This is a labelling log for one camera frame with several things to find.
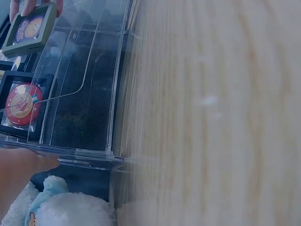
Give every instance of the light blue plush toy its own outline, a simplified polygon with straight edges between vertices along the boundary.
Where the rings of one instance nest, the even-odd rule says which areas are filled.
[[[51,197],[57,194],[67,193],[68,186],[63,178],[49,176],[44,181],[44,191],[39,193],[35,200],[32,202],[27,214],[25,216],[24,226],[38,226],[36,214],[38,209],[44,202],[47,202]]]
[[[32,183],[11,205],[2,226],[113,226],[114,210],[100,198],[69,193],[64,179],[50,176],[38,194]]]

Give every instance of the small frame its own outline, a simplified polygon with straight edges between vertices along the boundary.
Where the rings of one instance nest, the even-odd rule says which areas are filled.
[[[37,6],[28,16],[18,13],[4,41],[3,54],[11,58],[42,51],[51,34],[56,15],[54,2]]]
[[[47,103],[37,102],[49,98],[53,78],[42,74],[33,84],[33,73],[5,71],[0,84],[0,133],[39,141]]]
[[[13,70],[30,72],[37,58],[37,53],[19,56],[18,59],[17,57],[7,58],[3,54],[2,46],[7,37],[10,26],[11,23],[9,21],[9,15],[7,15],[2,24],[0,25],[0,71],[9,71],[12,70],[13,67],[16,67]]]

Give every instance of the red badge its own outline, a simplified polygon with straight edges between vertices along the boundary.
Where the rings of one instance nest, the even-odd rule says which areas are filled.
[[[36,102],[43,99],[43,94],[39,87],[24,83],[11,90],[6,99],[5,113],[8,119],[15,125],[25,126],[34,121],[39,115],[41,103]]]

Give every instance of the white fluffy fur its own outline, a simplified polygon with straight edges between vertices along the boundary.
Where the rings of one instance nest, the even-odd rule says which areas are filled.
[[[4,226],[24,226],[25,215],[39,191],[32,182],[19,194],[2,221]]]
[[[39,226],[113,226],[114,214],[102,199],[64,193],[43,203],[37,211]]]

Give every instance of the light wood grain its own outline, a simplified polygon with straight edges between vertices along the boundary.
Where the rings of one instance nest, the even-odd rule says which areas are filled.
[[[301,2],[142,0],[123,69],[119,226],[301,224]]]

